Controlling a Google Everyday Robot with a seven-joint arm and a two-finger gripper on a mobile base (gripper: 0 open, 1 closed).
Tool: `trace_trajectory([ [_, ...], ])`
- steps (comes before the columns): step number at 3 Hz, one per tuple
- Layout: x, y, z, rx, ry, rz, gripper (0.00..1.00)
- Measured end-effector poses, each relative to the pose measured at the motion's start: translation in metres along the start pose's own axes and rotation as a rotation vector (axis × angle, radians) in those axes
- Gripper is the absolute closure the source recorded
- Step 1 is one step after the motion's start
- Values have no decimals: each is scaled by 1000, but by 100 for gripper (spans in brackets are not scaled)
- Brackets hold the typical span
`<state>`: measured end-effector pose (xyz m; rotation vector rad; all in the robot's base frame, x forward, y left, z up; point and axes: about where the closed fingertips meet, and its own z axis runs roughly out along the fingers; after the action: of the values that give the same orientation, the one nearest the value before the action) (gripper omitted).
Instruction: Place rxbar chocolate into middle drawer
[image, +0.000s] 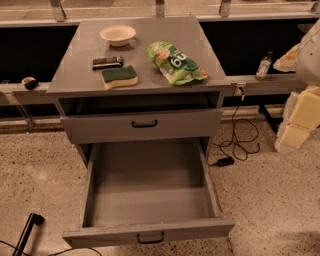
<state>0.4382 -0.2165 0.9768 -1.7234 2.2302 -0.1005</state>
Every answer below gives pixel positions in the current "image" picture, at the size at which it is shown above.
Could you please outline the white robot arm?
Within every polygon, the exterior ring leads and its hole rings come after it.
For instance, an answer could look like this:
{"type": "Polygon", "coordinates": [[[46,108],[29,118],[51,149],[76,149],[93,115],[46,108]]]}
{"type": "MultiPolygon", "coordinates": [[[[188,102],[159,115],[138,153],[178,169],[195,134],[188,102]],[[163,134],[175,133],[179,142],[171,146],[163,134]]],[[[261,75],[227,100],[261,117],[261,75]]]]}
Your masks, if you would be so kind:
{"type": "Polygon", "coordinates": [[[299,149],[320,125],[320,21],[273,68],[294,71],[296,78],[307,84],[301,93],[290,94],[277,132],[275,149],[289,153],[299,149]]]}

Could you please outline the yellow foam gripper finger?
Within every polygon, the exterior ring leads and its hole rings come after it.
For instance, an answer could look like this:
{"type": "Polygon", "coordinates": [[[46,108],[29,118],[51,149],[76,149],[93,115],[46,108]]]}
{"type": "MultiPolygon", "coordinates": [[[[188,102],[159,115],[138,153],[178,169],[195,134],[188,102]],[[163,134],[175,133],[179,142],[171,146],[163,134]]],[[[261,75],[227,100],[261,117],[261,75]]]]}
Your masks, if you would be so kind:
{"type": "Polygon", "coordinates": [[[277,59],[273,64],[273,68],[281,72],[295,72],[299,46],[300,44],[296,44],[281,58],[277,59]]]}
{"type": "Polygon", "coordinates": [[[292,92],[279,126],[275,149],[291,153],[299,149],[320,125],[320,87],[308,86],[301,93],[292,92]]]}

